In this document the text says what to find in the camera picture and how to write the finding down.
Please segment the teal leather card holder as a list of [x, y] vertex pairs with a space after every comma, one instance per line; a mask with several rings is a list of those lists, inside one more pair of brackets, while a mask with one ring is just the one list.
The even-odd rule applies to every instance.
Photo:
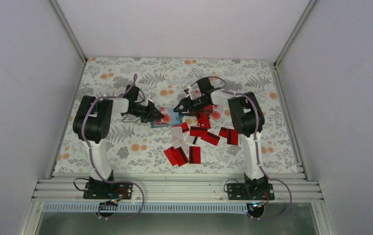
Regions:
[[183, 123], [183, 116], [174, 112], [173, 108], [160, 107], [160, 112], [164, 115], [162, 119], [152, 121], [151, 128], [169, 127]]

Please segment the white card big red dot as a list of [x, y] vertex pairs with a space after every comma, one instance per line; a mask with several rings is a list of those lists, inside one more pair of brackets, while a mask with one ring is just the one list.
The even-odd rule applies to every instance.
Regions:
[[171, 117], [169, 114], [164, 114], [164, 117], [161, 119], [161, 122], [162, 123], [166, 123], [166, 124], [169, 124], [171, 123]]

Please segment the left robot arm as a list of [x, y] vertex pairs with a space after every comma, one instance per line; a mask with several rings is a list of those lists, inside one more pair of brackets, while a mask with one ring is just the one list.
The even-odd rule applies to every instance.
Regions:
[[144, 105], [138, 101], [139, 93], [141, 89], [132, 84], [127, 85], [125, 92], [119, 96], [96, 98], [85, 95], [73, 121], [72, 129], [86, 143], [93, 168], [88, 179], [88, 189], [95, 189], [102, 198], [111, 197], [116, 187], [104, 143], [110, 131], [113, 111], [123, 116], [135, 116], [141, 123], [164, 118], [164, 114], [152, 101], [147, 101]]

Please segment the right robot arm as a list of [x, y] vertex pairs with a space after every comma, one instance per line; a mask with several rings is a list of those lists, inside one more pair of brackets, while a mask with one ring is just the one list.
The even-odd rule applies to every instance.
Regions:
[[244, 193], [249, 199], [257, 199], [263, 193], [263, 187], [268, 179], [262, 166], [261, 132], [265, 118], [253, 92], [236, 93], [226, 90], [223, 86], [215, 88], [209, 77], [204, 77], [197, 84], [201, 96], [191, 97], [192, 86], [184, 92], [182, 98], [174, 108], [174, 112], [181, 116], [193, 116], [209, 105], [228, 108], [234, 130], [238, 133], [243, 144], [246, 168], [244, 173]]

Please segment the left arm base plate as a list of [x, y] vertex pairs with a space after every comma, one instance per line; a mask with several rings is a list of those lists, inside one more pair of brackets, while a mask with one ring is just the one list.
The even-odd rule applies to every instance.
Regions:
[[108, 184], [105, 182], [88, 182], [85, 185], [84, 199], [131, 199], [133, 184], [115, 183]]

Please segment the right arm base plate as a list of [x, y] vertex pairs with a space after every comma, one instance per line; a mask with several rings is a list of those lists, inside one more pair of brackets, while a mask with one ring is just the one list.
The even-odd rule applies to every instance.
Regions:
[[256, 189], [246, 189], [244, 183], [228, 183], [226, 187], [229, 200], [253, 200], [267, 201], [275, 200], [275, 194], [272, 184], [266, 184]]

